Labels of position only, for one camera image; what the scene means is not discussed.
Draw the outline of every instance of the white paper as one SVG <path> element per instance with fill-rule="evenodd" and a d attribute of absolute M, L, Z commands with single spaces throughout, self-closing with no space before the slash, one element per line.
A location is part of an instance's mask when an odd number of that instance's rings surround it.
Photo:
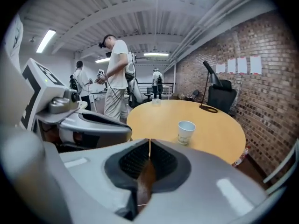
<path fill-rule="evenodd" d="M 235 74 L 235 59 L 228 60 L 228 73 Z"/>
<path fill-rule="evenodd" d="M 247 74 L 247 59 L 246 59 L 246 57 L 238 58 L 238 73 Z"/>
<path fill-rule="evenodd" d="M 225 73 L 225 64 L 216 65 L 216 73 Z"/>
<path fill-rule="evenodd" d="M 251 56 L 250 57 L 250 72 L 251 72 L 251 74 L 262 74 L 261 56 Z"/>

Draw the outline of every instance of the ceiling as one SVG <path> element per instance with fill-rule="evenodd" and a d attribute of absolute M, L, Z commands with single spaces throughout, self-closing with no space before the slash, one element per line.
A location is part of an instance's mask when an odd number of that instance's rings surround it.
<path fill-rule="evenodd" d="M 171 59 L 188 49 L 212 19 L 242 0 L 29 0 L 20 10 L 24 45 L 37 47 L 48 31 L 48 46 L 95 60 L 108 52 L 98 43 L 107 34 L 123 39 L 131 52 L 169 52 Z"/>

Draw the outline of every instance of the plastic cup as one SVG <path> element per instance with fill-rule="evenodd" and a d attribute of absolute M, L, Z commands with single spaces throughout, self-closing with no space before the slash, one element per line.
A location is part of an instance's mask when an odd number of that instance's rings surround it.
<path fill-rule="evenodd" d="M 151 103 L 153 106 L 160 106 L 161 105 L 161 100 L 160 99 L 152 99 Z"/>
<path fill-rule="evenodd" d="M 178 142 L 182 145 L 189 144 L 190 138 L 194 130 L 196 129 L 196 125 L 190 121 L 180 121 L 178 123 Z"/>

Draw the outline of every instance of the white t-shirt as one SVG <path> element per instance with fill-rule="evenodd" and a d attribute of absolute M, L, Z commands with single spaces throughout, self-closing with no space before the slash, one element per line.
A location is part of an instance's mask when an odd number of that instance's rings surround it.
<path fill-rule="evenodd" d="M 86 72 L 83 69 L 77 69 L 73 75 L 74 79 L 76 80 L 76 84 L 78 87 L 78 92 L 80 93 L 80 96 L 87 96 L 89 95 L 88 93 L 88 87 L 89 85 L 87 84 L 89 82 Z"/>
<path fill-rule="evenodd" d="M 157 82 L 158 82 L 158 78 L 159 78 L 159 76 L 161 77 L 162 82 L 163 82 L 163 76 L 162 76 L 161 72 L 156 71 L 156 72 L 154 72 L 154 74 L 153 74 L 154 85 L 158 85 Z"/>
<path fill-rule="evenodd" d="M 123 40 L 117 40 L 111 52 L 110 61 L 107 72 L 114 69 L 119 62 L 119 54 L 125 53 L 128 56 L 128 47 Z M 114 89 L 126 89 L 128 86 L 125 77 L 125 68 L 115 75 L 108 78 L 108 82 L 111 88 Z"/>

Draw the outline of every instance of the bag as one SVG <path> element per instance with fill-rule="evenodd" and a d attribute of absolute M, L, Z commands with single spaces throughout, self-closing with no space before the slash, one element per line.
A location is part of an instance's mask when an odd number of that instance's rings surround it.
<path fill-rule="evenodd" d="M 159 75 L 159 77 L 158 77 L 157 84 L 162 84 L 162 78 L 161 78 L 160 75 Z"/>
<path fill-rule="evenodd" d="M 70 85 L 70 89 L 78 91 L 77 83 L 76 80 L 74 79 L 74 76 L 70 77 L 69 85 Z"/>

